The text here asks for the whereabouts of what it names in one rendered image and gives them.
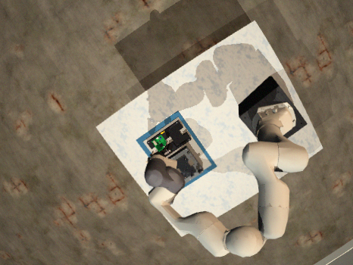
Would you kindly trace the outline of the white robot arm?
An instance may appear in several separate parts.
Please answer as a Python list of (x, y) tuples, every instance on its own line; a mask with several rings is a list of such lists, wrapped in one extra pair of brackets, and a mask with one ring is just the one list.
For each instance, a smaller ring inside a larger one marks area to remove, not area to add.
[(179, 231), (195, 236), (215, 257), (225, 256), (229, 251), (241, 257), (257, 254), (267, 239), (283, 236), (288, 221), (289, 188), (274, 171), (301, 172), (308, 165), (307, 150), (283, 136), (295, 122), (294, 110), (288, 102), (260, 107), (252, 120), (258, 141), (243, 148), (242, 160), (258, 182), (258, 214), (253, 225), (228, 230), (207, 211), (181, 218), (170, 203), (185, 186), (184, 177), (177, 170), (177, 161), (159, 154), (145, 162), (145, 181), (155, 187), (148, 192), (149, 202)]

